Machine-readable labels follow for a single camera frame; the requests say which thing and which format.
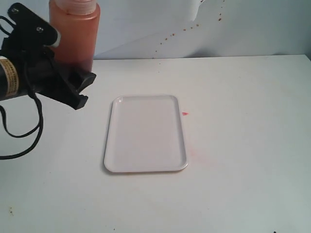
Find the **white wall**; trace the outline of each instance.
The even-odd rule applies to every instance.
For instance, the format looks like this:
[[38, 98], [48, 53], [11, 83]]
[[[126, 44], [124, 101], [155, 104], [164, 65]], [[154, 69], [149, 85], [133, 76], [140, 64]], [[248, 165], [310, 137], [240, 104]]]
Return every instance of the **white wall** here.
[[[185, 7], [176, 0], [99, 0], [96, 58], [311, 55], [311, 0], [206, 0], [193, 22], [197, 0], [178, 1]], [[48, 19], [47, 1], [20, 2]], [[1, 15], [10, 4], [2, 0]]]

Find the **rectangular tray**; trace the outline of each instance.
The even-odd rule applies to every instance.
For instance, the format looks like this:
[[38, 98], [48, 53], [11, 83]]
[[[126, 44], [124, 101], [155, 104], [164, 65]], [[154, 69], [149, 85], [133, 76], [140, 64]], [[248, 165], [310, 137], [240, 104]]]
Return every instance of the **rectangular tray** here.
[[111, 172], [184, 169], [188, 161], [177, 98], [171, 95], [116, 98], [104, 165]]

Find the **plastic bottle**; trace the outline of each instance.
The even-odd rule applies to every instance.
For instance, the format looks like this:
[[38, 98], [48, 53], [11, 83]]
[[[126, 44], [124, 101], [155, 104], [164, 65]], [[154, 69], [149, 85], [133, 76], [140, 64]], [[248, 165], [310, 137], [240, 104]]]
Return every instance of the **plastic bottle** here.
[[50, 0], [50, 24], [61, 34], [55, 60], [92, 70], [100, 8], [96, 0]]

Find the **screw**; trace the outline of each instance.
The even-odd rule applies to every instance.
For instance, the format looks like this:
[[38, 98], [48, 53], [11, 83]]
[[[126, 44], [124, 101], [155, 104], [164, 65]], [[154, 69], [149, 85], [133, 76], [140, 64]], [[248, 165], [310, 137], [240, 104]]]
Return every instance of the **screw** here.
[[37, 27], [37, 32], [42, 33], [43, 32], [43, 28]]
[[12, 11], [13, 14], [17, 14], [19, 12], [19, 9], [12, 8], [11, 11]]

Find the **black device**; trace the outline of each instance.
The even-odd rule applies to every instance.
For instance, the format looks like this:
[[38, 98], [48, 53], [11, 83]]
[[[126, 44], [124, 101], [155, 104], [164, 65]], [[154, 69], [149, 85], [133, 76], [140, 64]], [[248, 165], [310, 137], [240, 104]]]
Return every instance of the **black device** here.
[[6, 113], [0, 105], [2, 123], [10, 136], [23, 138], [38, 130], [35, 141], [28, 149], [15, 155], [0, 155], [0, 160], [19, 158], [38, 144], [43, 131], [43, 114], [36, 93], [77, 110], [83, 108], [87, 101], [87, 96], [79, 93], [96, 78], [94, 73], [67, 67], [54, 60], [49, 46], [58, 45], [59, 32], [27, 7], [14, 3], [8, 10], [8, 16], [14, 23], [0, 16], [0, 20], [13, 28], [9, 33], [0, 24], [0, 30], [8, 35], [0, 50], [0, 101], [28, 95], [36, 103], [39, 123], [26, 134], [13, 135], [7, 129]]

